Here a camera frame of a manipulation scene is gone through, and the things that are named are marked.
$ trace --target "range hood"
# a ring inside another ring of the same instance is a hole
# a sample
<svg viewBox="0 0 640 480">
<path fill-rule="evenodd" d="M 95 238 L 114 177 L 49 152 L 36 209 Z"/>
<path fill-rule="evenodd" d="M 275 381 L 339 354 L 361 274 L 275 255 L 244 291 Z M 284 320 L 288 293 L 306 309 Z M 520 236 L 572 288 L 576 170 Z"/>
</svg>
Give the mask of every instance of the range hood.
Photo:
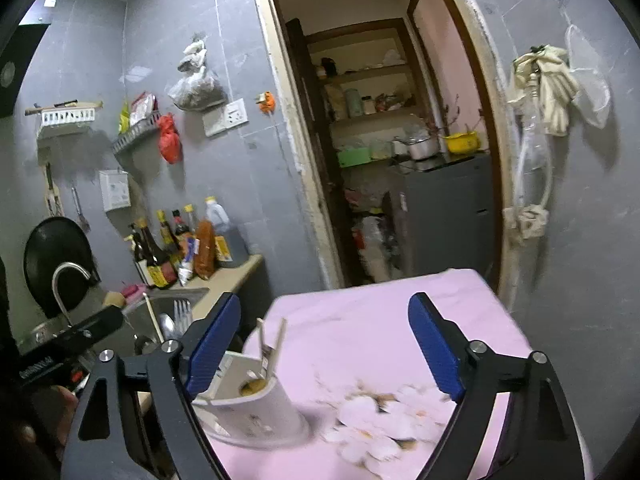
<svg viewBox="0 0 640 480">
<path fill-rule="evenodd" d="M 14 114 L 24 75 L 40 40 L 51 24 L 51 7 L 36 0 L 0 55 L 0 118 Z"/>
</svg>

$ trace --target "yellow bowl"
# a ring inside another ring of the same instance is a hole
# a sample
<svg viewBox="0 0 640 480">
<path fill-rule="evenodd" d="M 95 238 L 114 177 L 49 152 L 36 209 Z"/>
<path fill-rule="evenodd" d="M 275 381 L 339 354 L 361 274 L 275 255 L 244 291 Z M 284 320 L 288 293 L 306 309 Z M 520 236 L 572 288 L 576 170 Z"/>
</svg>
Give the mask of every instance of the yellow bowl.
<svg viewBox="0 0 640 480">
<path fill-rule="evenodd" d="M 477 132 L 462 132 L 444 138 L 447 141 L 447 148 L 451 153 L 463 155 L 473 153 L 480 148 L 480 139 Z"/>
</svg>

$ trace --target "green container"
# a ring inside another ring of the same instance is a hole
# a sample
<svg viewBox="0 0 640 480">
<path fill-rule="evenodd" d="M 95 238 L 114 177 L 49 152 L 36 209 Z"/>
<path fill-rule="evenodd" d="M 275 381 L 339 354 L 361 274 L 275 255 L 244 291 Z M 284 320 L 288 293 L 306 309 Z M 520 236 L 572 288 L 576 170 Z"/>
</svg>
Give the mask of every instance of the green container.
<svg viewBox="0 0 640 480">
<path fill-rule="evenodd" d="M 367 164 L 368 162 L 371 162 L 371 153 L 369 148 L 353 148 L 351 150 L 344 150 L 343 152 L 338 152 L 338 162 L 340 162 L 341 168 Z"/>
</svg>

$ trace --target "pantry shelf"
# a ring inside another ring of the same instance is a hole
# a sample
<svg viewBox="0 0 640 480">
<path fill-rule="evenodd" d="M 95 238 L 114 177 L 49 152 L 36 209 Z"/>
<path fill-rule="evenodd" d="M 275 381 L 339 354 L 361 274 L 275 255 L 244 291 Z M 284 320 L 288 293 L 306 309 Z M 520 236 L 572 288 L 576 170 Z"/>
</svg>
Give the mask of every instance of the pantry shelf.
<svg viewBox="0 0 640 480">
<path fill-rule="evenodd" d="M 321 79 L 323 85 L 329 84 L 344 84 L 352 83 L 354 81 L 361 81 L 363 79 L 370 79 L 372 77 L 382 77 L 385 75 L 393 74 L 411 74 L 411 69 L 407 64 L 382 66 L 380 68 L 370 68 L 368 70 L 358 70 L 357 72 L 351 72 L 348 74 L 341 74 L 326 79 Z"/>
<path fill-rule="evenodd" d="M 364 166 L 366 164 L 373 164 L 374 162 L 382 162 L 383 160 L 389 161 L 391 160 L 391 157 L 387 156 L 385 158 L 372 158 L 369 162 L 362 162 L 361 164 L 352 164 L 351 166 L 341 166 L 340 168 L 342 170 L 348 170 L 349 168 L 357 168 L 359 166 Z"/>
<path fill-rule="evenodd" d="M 117 155 L 128 150 L 131 146 L 148 136 L 148 134 L 156 132 L 158 130 L 158 119 L 160 118 L 160 115 L 160 112 L 155 110 L 151 112 L 149 117 L 137 122 L 130 127 L 126 133 L 118 136 L 118 139 L 111 145 L 113 155 Z"/>
<path fill-rule="evenodd" d="M 422 108 L 419 106 L 409 106 L 407 108 L 398 108 L 398 110 L 390 110 L 388 112 L 378 112 L 377 114 L 363 115 L 360 117 L 354 117 L 351 119 L 343 119 L 341 121 L 335 121 L 331 126 L 353 126 L 354 124 L 368 123 L 370 121 L 377 121 L 380 119 L 393 119 L 400 117 L 407 117 L 409 115 L 420 116 Z"/>
</svg>

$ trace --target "blue gripper pad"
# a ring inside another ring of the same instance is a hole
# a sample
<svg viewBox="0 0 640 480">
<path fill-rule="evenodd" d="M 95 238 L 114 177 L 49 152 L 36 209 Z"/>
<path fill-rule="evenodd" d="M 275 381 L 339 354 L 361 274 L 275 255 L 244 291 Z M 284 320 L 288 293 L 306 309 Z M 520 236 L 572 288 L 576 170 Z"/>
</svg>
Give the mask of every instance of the blue gripper pad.
<svg viewBox="0 0 640 480">
<path fill-rule="evenodd" d="M 409 325 L 414 331 L 414 336 L 427 364 L 438 385 L 438 389 L 449 394 L 455 402 L 462 400 L 465 388 L 460 383 L 459 366 L 460 357 L 455 353 L 443 333 L 444 323 L 436 307 L 426 294 L 414 294 L 409 300 Z"/>
<path fill-rule="evenodd" d="M 197 330 L 194 332 L 198 339 L 195 349 L 191 351 L 191 356 L 188 359 L 186 380 L 183 379 L 191 399 L 195 399 L 199 393 L 209 388 L 216 371 L 218 371 L 218 365 L 240 325 L 241 311 L 238 297 L 235 294 L 223 294 L 216 306 L 213 307 L 212 313 L 221 302 L 224 304 L 215 320 L 211 321 L 207 316 L 203 320 L 194 321 L 184 336 L 188 338 L 189 332 L 196 323 L 202 325 L 209 323 L 208 327 L 204 327 L 203 335 L 200 335 Z"/>
</svg>

